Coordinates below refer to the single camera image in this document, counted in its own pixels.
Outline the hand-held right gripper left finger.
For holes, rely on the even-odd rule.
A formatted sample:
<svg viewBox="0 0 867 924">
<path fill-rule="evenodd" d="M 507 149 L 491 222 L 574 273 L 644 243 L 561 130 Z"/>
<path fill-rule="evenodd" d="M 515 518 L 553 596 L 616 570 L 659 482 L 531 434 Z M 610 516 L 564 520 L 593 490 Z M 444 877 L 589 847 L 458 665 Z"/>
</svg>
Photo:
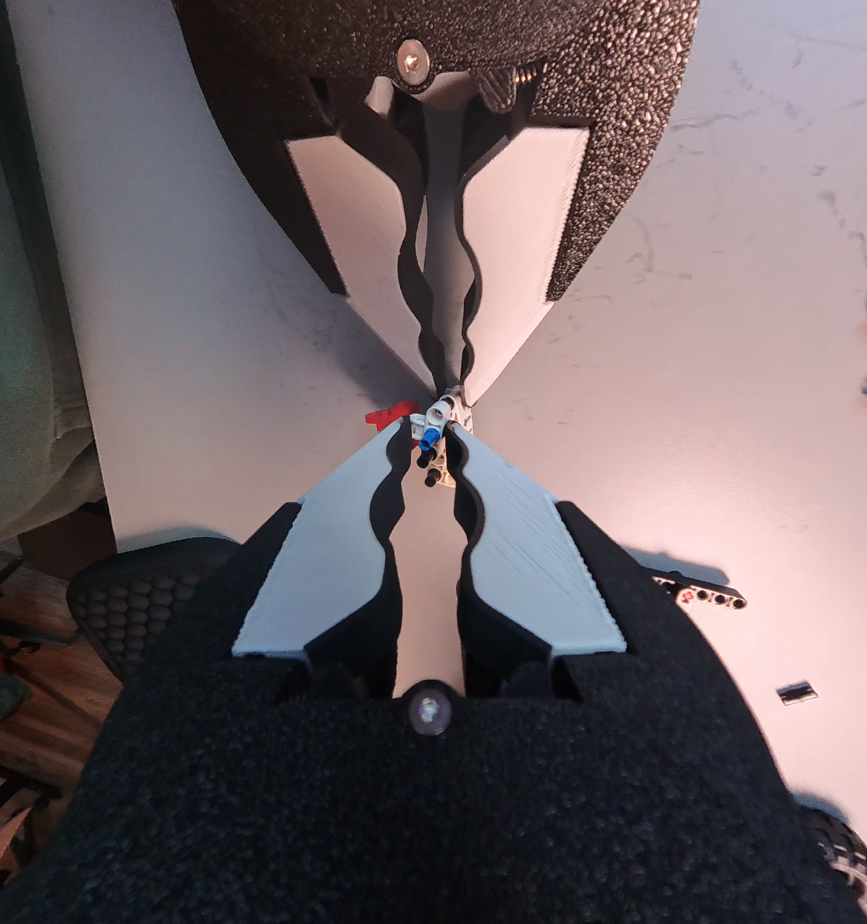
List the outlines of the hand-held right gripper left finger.
<svg viewBox="0 0 867 924">
<path fill-rule="evenodd" d="M 232 655 L 343 664 L 392 691 L 402 593 L 390 535 L 404 512 L 411 424 L 396 421 L 298 501 Z"/>
</svg>

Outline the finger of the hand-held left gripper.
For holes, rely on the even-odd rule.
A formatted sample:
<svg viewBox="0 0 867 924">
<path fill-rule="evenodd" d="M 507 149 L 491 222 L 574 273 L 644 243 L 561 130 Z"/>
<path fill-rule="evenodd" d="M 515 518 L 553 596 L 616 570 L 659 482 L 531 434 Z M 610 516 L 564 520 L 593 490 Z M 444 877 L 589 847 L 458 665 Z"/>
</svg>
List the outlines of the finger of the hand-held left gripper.
<svg viewBox="0 0 867 924">
<path fill-rule="evenodd" d="M 431 394 L 446 388 L 434 295 L 417 253 L 425 200 L 421 159 L 376 113 L 287 148 L 348 305 Z"/>
<path fill-rule="evenodd" d="M 475 283 L 464 333 L 469 406 L 558 299 L 548 289 L 589 134 L 586 127 L 524 127 L 499 136 L 462 177 L 459 231 Z"/>
</svg>

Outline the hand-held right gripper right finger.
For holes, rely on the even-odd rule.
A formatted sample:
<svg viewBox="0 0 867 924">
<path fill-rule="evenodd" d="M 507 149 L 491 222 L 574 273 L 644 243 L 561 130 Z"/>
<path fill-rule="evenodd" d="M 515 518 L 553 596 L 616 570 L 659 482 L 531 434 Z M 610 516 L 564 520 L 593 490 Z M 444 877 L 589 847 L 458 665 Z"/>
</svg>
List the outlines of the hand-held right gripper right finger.
<svg viewBox="0 0 867 924">
<path fill-rule="evenodd" d="M 528 664 L 551 675 L 564 657 L 625 653 L 555 497 L 458 423 L 453 479 L 466 690 L 498 691 Z"/>
</svg>

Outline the red white black brick subassembly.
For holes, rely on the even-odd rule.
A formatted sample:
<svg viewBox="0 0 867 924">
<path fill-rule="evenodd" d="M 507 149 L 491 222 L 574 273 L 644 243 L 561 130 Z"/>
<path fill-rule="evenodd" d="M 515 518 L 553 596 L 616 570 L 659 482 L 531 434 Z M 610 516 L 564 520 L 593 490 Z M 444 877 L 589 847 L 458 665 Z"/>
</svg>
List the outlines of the red white black brick subassembly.
<svg viewBox="0 0 867 924">
<path fill-rule="evenodd" d="M 442 395 L 442 397 L 443 396 L 451 396 L 455 403 L 454 419 L 451 422 L 460 424 L 467 431 L 472 433 L 472 409 L 463 399 L 460 387 L 449 389 L 444 395 Z M 425 414 L 426 411 L 421 412 L 417 401 L 413 399 L 406 399 L 388 409 L 376 410 L 367 414 L 365 421 L 368 424 L 375 426 L 378 432 L 381 432 L 389 424 L 397 419 L 403 417 L 409 418 L 409 415 L 415 412 Z M 417 465 L 419 468 L 425 469 L 425 485 L 428 487 L 439 485 L 442 487 L 454 488 L 456 485 L 455 480 L 449 474 L 447 469 L 446 441 L 444 436 L 445 431 L 446 428 L 444 429 L 442 440 L 440 440 L 434 449 L 428 452 L 422 452 L 420 449 L 420 456 L 417 460 Z"/>
</svg>

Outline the small white blue brick piece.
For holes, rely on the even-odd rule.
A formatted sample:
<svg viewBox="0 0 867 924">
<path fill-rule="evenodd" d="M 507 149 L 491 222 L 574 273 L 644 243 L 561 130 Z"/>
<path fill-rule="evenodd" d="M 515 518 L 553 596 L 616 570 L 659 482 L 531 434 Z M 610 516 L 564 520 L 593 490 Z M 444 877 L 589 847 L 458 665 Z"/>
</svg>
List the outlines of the small white blue brick piece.
<svg viewBox="0 0 867 924">
<path fill-rule="evenodd" d="M 412 439 L 422 452 L 428 452 L 442 440 L 447 423 L 454 419 L 455 403 L 451 396 L 443 396 L 432 404 L 425 414 L 409 415 Z"/>
</svg>

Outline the grey desk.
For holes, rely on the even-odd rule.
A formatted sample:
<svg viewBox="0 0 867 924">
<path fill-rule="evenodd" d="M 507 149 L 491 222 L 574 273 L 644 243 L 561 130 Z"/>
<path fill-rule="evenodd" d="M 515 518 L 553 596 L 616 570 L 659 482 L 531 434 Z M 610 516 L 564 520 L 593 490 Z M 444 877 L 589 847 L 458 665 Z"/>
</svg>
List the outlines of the grey desk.
<svg viewBox="0 0 867 924">
<path fill-rule="evenodd" d="M 243 541 L 416 381 L 243 179 L 169 2 L 8 7 L 118 543 Z M 866 377 L 867 2 L 702 2 L 650 168 L 475 434 L 748 598 L 691 614 L 867 842 Z"/>
</svg>

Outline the partly built toy brick vehicle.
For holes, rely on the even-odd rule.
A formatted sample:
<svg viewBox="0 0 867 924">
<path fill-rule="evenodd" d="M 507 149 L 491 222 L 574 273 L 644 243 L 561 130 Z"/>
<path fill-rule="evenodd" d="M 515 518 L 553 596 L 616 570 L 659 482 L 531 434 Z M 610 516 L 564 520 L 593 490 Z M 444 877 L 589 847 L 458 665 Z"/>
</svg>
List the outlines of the partly built toy brick vehicle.
<svg viewBox="0 0 867 924">
<path fill-rule="evenodd" d="M 645 570 L 678 605 L 686 610 L 696 602 L 731 610 L 744 610 L 748 606 L 747 599 L 728 586 L 687 577 L 676 570 L 661 571 L 651 567 L 646 567 Z"/>
</svg>

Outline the black mesh office chair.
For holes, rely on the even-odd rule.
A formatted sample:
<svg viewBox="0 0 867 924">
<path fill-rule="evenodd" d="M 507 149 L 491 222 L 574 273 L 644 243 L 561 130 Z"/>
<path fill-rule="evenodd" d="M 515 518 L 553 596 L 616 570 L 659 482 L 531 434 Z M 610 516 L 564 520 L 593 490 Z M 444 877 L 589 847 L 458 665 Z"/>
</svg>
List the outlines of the black mesh office chair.
<svg viewBox="0 0 867 924">
<path fill-rule="evenodd" d="M 118 553 L 88 565 L 67 588 L 70 614 L 119 682 L 132 676 L 151 644 L 199 584 L 240 545 L 199 537 Z"/>
</svg>

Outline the person's green sweater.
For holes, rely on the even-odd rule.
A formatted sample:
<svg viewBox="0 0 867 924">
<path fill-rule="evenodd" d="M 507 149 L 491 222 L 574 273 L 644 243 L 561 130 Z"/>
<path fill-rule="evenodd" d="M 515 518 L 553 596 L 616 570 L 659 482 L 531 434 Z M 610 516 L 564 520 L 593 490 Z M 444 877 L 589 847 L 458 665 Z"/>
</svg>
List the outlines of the person's green sweater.
<svg viewBox="0 0 867 924">
<path fill-rule="evenodd" d="M 0 1 L 0 544 L 104 494 L 75 344 Z"/>
</svg>

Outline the black toy tyre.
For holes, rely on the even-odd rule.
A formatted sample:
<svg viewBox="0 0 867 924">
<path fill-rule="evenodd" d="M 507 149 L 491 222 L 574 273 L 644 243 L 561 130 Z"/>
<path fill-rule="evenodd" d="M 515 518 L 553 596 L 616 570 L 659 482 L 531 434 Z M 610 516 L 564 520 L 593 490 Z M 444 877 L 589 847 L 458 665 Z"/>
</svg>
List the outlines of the black toy tyre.
<svg viewBox="0 0 867 924">
<path fill-rule="evenodd" d="M 867 845 L 843 821 L 814 807 L 801 808 L 826 863 L 856 900 L 867 904 Z"/>
</svg>

